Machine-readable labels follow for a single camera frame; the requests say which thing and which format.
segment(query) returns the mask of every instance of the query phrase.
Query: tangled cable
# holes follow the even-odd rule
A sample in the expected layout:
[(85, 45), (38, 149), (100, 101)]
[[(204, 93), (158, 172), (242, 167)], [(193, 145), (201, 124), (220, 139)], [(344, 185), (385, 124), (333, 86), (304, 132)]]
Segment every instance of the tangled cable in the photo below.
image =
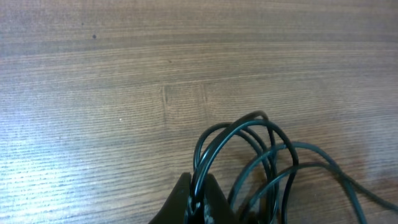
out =
[[(253, 130), (249, 128), (250, 126), (264, 126), (267, 128), (269, 139), (271, 142), (270, 148), (268, 148), (264, 144), (260, 136), (258, 136)], [(217, 135), (214, 140), (209, 143), (203, 154), (200, 155), (201, 148), (203, 147), (203, 143), (205, 142), (206, 138), (211, 133), (219, 129), (224, 130), (222, 130), (222, 132), (220, 132), (219, 135)], [(275, 144), (274, 132), (281, 138), (283, 144)], [(235, 180), (235, 183), (233, 184), (227, 199), (231, 209), (233, 208), (236, 196), (244, 180), (248, 177), (253, 168), (255, 168), (260, 162), (264, 167), (267, 178), (267, 182), (254, 193), (254, 195), (249, 199), (249, 202), (244, 207), (242, 213), (239, 216), (239, 221), (241, 222), (247, 219), (248, 213), (250, 209), (254, 206), (255, 202), (259, 198), (266, 196), (266, 211), (264, 215), (265, 220), (260, 220), (261, 223), (273, 223), (274, 220), (277, 218), (277, 214), (280, 210), (280, 222), (282, 224), (286, 224), (287, 201), (289, 199), (289, 193), (295, 175), (298, 170), (308, 167), (322, 167), (332, 172), (333, 174), (336, 174), (337, 179), (339, 180), (341, 186), (344, 188), (349, 200), (351, 201), (359, 223), (366, 223), (366, 218), (364, 216), (361, 205), (359, 204), (355, 190), (366, 195), (379, 205), (398, 213), (397, 205), (381, 199), (377, 195), (359, 185), (355, 180), (353, 180), (351, 177), (341, 171), (337, 163), (319, 147), (303, 142), (290, 142), (285, 133), (276, 124), (270, 122), (267, 115), (262, 111), (249, 113), (233, 123), (216, 124), (207, 129), (200, 136), (193, 155), (194, 174), (191, 185), (193, 199), (192, 207), (194, 207), (197, 202), (200, 202), (202, 200), (203, 182), (212, 162), (214, 161), (221, 148), (234, 135), (237, 135), (247, 141), (257, 153), (257, 157), (249, 162), (249, 164), (242, 170), (242, 172), (238, 175), (238, 178)], [(277, 169), (275, 166), (277, 152), (286, 148), (289, 150), (290, 155), (292, 156), (293, 166), (277, 173)], [(300, 164), (296, 149), (308, 149), (310, 151), (316, 152), (327, 161), (327, 164), (322, 162), (307, 162)], [(279, 181), (286, 176), (289, 176), (289, 178), (287, 180), (284, 194), (282, 197), (282, 205), (281, 208), (279, 208)]]

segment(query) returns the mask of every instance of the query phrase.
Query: wooden table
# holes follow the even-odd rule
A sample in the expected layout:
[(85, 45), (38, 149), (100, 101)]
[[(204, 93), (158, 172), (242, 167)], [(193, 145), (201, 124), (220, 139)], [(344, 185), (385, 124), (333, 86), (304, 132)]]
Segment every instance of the wooden table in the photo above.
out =
[[(396, 1), (3, 0), (0, 56), (0, 223), (147, 223), (199, 135), (254, 110), (398, 203)], [(238, 138), (222, 150), (226, 194), (254, 156)], [(258, 168), (237, 209), (263, 181)], [(359, 198), (369, 223), (396, 223)], [(356, 217), (310, 169), (289, 222)]]

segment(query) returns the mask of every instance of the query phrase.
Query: brown wood surface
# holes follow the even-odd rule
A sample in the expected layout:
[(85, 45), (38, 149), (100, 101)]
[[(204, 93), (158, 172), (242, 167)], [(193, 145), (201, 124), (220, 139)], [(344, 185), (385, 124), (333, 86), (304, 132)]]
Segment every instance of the brown wood surface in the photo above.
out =
[[(398, 203), (395, 0), (1, 0), (0, 57), (0, 223), (147, 223), (199, 135), (254, 110)], [(217, 157), (226, 194), (252, 157)], [(290, 223), (356, 222), (324, 170), (290, 195)]]

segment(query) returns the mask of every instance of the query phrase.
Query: bundled cable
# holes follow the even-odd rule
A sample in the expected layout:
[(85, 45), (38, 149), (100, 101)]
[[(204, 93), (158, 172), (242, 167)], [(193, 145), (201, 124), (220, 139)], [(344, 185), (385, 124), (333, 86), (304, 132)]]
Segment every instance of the bundled cable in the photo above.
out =
[[(271, 146), (267, 147), (260, 136), (258, 136), (253, 130), (250, 129), (251, 126), (263, 126), (267, 128)], [(213, 132), (223, 129), (222, 132), (217, 135), (212, 142), (206, 147), (201, 155), (201, 149), (206, 138)], [(274, 133), (276, 133), (281, 140), (282, 144), (276, 144)], [(355, 214), (358, 218), (359, 223), (366, 223), (366, 218), (364, 216), (361, 205), (356, 196), (356, 191), (369, 197), (374, 202), (379, 205), (393, 210), (398, 213), (398, 206), (390, 202), (387, 202), (372, 192), (366, 190), (364, 187), (359, 185), (355, 180), (346, 175), (338, 167), (337, 163), (328, 156), (327, 153), (322, 151), (319, 147), (303, 142), (291, 142), (285, 133), (274, 123), (270, 122), (267, 115), (262, 111), (255, 111), (243, 116), (239, 120), (233, 123), (220, 123), (216, 124), (209, 129), (207, 129), (199, 138), (197, 145), (195, 147), (195, 152), (193, 155), (193, 177), (191, 182), (191, 207), (195, 209), (203, 201), (203, 186), (205, 177), (213, 163), (215, 157), (220, 152), (221, 148), (234, 136), (237, 135), (247, 141), (250, 146), (255, 150), (257, 157), (250, 161), (247, 166), (238, 175), (235, 180), (231, 191), (228, 195), (228, 203), (230, 208), (236, 200), (236, 196), (244, 182), (248, 177), (250, 172), (258, 164), (262, 163), (264, 167), (264, 172), (266, 174), (267, 182), (262, 185), (254, 195), (249, 199), (248, 203), (244, 206), (243, 211), (239, 216), (241, 222), (245, 222), (248, 218), (248, 213), (250, 209), (254, 206), (257, 200), (261, 197), (266, 197), (266, 210), (262, 217), (263, 220), (258, 220), (259, 223), (273, 223), (277, 214), (280, 212), (280, 222), (282, 224), (287, 223), (287, 202), (289, 199), (289, 193), (295, 179), (296, 173), (300, 169), (306, 169), (309, 167), (322, 167), (337, 176), (339, 183), (344, 188), (353, 208)], [(293, 166), (277, 172), (276, 168), (276, 158), (279, 150), (288, 149), (292, 157)], [(299, 157), (297, 155), (297, 149), (306, 149), (316, 152), (327, 163), (322, 162), (309, 162), (309, 163), (299, 163)], [(279, 207), (279, 182), (284, 177), (288, 177), (285, 190), (282, 197), (282, 204)]]

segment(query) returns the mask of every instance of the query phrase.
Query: black wire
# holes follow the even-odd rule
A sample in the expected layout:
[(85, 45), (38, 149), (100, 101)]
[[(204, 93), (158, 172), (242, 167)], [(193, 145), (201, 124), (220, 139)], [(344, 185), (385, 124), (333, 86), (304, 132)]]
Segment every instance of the black wire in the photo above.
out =
[[(250, 126), (265, 126), (268, 130), (268, 134), (270, 137), (271, 141), (271, 147), (268, 149), (267, 146), (264, 144), (262, 139), (251, 129), (248, 127)], [(208, 147), (205, 149), (204, 153), (202, 156), (200, 156), (200, 151), (203, 146), (203, 143), (205, 142), (206, 138), (213, 132), (223, 129), (224, 130), (217, 135), (214, 140), (208, 145)], [(283, 140), (283, 144), (278, 144), (275, 145), (275, 139), (274, 139), (274, 134), (273, 131), (275, 131), (281, 140)], [(252, 138), (250, 138), (248, 135), (245, 133), (249, 134), (252, 136), (252, 138), (257, 142), (253, 141)], [(258, 163), (262, 162), (264, 166), (264, 170), (266, 172), (266, 178), (267, 178), (267, 183), (263, 185), (257, 192), (251, 197), (250, 201), (248, 204), (245, 206), (245, 209), (243, 210), (240, 220), (244, 220), (247, 213), (250, 211), (251, 207), (255, 204), (255, 202), (263, 197), (266, 194), (267, 197), (267, 207), (266, 207), (266, 220), (265, 223), (273, 223), (274, 219), (276, 218), (276, 214), (278, 211), (278, 204), (279, 204), (279, 181), (281, 178), (289, 175), (289, 179), (287, 181), (285, 191), (284, 191), (284, 196), (282, 199), (282, 208), (281, 208), (281, 223), (286, 224), (287, 223), (287, 201), (289, 199), (289, 192), (291, 189), (291, 186), (294, 181), (294, 177), (296, 175), (297, 170), (299, 169), (304, 169), (307, 167), (324, 167), (328, 169), (330, 172), (333, 172), (335, 174), (338, 174), (339, 179), (341, 180), (341, 185), (346, 191), (346, 194), (348, 198), (351, 201), (351, 204), (355, 210), (356, 216), (358, 218), (358, 221), (360, 223), (366, 223), (366, 218), (364, 216), (364, 213), (362, 211), (361, 205), (359, 204), (358, 198), (355, 194), (354, 188), (366, 196), (368, 196), (370, 199), (375, 201), (376, 203), (382, 205), (385, 208), (391, 209), (395, 212), (398, 212), (398, 206), (394, 205), (390, 202), (387, 202), (381, 198), (379, 198), (377, 195), (373, 194), (372, 192), (366, 190), (364, 187), (359, 185), (357, 182), (355, 182), (351, 177), (348, 177), (346, 174), (344, 174), (336, 162), (324, 151), (322, 151), (319, 147), (307, 144), (304, 142), (290, 142), (287, 136), (283, 133), (283, 131), (276, 126), (274, 123), (268, 121), (267, 115), (262, 112), (262, 111), (255, 111), (253, 113), (249, 113), (246, 116), (242, 117), (241, 119), (237, 120), (234, 123), (220, 123), (212, 126), (211, 128), (207, 129), (199, 138), (197, 145), (195, 147), (195, 152), (194, 152), (194, 159), (193, 159), (193, 168), (194, 168), (194, 174), (193, 174), (193, 179), (192, 179), (192, 208), (195, 209), (195, 205), (197, 202), (202, 202), (203, 194), (202, 194), (202, 188), (203, 188), (203, 181), (204, 178), (207, 175), (207, 172), (211, 166), (211, 163), (214, 161), (216, 155), (219, 153), (221, 148), (228, 142), (231, 137), (234, 135), (238, 135), (242, 137), (245, 141), (247, 141), (252, 148), (255, 150), (257, 153), (257, 157), (255, 157), (240, 173), (238, 178), (236, 179), (231, 191), (229, 192), (228, 195), (228, 202), (230, 204), (230, 207), (233, 208), (234, 201), (236, 200), (236, 196), (239, 192), (239, 189), (241, 188), (244, 180), (246, 177), (249, 175), (250, 171), (255, 168)], [(279, 175), (277, 175), (277, 169), (276, 169), (276, 155), (277, 151), (282, 150), (282, 149), (288, 149), (290, 152), (290, 155), (292, 156), (292, 162), (293, 166), (286, 169), (285, 171), (282, 171)], [(328, 163), (329, 165), (323, 164), (323, 163), (306, 163), (306, 164), (299, 164), (299, 158), (297, 156), (297, 153), (295, 151), (295, 148), (302, 148), (302, 149), (309, 149), (313, 152), (318, 153), (321, 155)]]

